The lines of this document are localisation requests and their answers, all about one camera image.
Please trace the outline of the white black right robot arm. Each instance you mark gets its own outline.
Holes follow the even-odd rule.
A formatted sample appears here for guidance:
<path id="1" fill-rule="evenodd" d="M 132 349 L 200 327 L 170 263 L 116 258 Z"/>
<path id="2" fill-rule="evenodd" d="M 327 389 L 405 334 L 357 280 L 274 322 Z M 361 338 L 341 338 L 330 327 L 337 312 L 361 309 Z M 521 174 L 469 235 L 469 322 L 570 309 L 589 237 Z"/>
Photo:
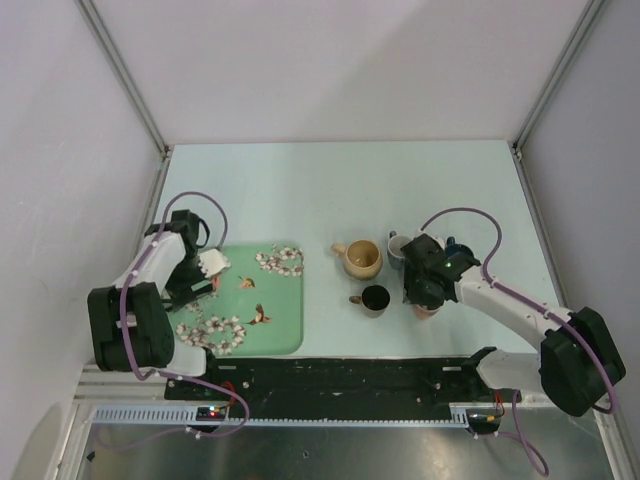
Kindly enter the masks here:
<path id="1" fill-rule="evenodd" d="M 521 337 L 534 353 L 487 347 L 462 376 L 464 393 L 476 401 L 496 390 L 545 395 L 563 412 L 579 417 L 612 397 L 626 367 L 603 317 L 584 307 L 549 307 L 489 276 L 465 246 L 452 251 L 421 234 L 401 249 L 404 302 L 437 311 L 446 302 L 477 310 Z"/>

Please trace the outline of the dark blue mug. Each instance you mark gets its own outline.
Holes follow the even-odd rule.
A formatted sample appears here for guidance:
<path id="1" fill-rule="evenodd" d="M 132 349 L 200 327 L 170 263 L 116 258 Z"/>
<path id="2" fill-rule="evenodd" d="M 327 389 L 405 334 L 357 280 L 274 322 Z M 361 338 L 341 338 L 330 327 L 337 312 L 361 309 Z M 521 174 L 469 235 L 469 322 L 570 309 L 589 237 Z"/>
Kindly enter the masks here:
<path id="1" fill-rule="evenodd" d="M 454 236 L 450 236 L 446 239 L 445 252 L 448 257 L 452 257 L 458 253 L 473 257 L 473 251 L 466 245 L 458 243 Z"/>

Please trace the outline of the light blue coffee mug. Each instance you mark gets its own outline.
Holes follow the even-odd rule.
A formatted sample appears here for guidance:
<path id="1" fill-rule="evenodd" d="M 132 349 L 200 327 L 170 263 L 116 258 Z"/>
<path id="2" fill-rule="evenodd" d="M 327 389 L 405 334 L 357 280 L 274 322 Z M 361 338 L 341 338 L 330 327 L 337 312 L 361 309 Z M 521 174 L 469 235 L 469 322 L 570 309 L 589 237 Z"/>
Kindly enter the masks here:
<path id="1" fill-rule="evenodd" d="M 405 235 L 399 235 L 396 231 L 389 232 L 387 241 L 387 258 L 392 269 L 402 270 L 404 267 L 405 256 L 402 248 L 411 241 L 411 238 Z"/>

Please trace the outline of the brown small cup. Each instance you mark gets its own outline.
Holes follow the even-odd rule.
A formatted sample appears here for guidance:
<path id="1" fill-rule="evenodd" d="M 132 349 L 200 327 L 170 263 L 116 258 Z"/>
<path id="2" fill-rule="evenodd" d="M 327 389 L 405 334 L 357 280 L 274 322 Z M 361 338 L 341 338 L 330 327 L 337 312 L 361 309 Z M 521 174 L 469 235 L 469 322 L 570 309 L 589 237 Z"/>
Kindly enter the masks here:
<path id="1" fill-rule="evenodd" d="M 390 301 L 389 291 L 381 285 L 369 285 L 360 294 L 349 297 L 349 302 L 359 305 L 369 318 L 381 316 L 389 306 Z"/>

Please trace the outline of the pink cup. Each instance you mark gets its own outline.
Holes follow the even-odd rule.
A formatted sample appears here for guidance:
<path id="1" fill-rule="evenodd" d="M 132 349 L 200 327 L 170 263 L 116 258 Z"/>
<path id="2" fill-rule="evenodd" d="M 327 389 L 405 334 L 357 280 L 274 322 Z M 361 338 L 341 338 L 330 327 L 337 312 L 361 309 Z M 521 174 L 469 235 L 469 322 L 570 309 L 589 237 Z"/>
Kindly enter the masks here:
<path id="1" fill-rule="evenodd" d="M 440 307 L 429 309 L 422 305 L 413 305 L 412 311 L 418 320 L 426 320 L 435 316 L 440 311 Z"/>

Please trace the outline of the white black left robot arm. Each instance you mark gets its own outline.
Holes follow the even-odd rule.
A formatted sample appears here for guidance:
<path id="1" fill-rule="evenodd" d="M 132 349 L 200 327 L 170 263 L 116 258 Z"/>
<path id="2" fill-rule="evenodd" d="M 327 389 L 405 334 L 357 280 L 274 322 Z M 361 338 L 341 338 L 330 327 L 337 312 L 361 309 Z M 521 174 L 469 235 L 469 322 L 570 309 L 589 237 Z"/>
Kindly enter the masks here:
<path id="1" fill-rule="evenodd" d="M 131 372 L 133 355 L 140 369 L 187 376 L 187 387 L 201 399 L 220 391 L 222 376 L 207 365 L 205 349 L 177 339 L 168 318 L 214 291 L 199 266 L 201 231 L 210 234 L 195 213 L 172 213 L 163 230 L 157 224 L 147 229 L 126 273 L 110 286 L 91 290 L 87 305 L 100 370 Z"/>

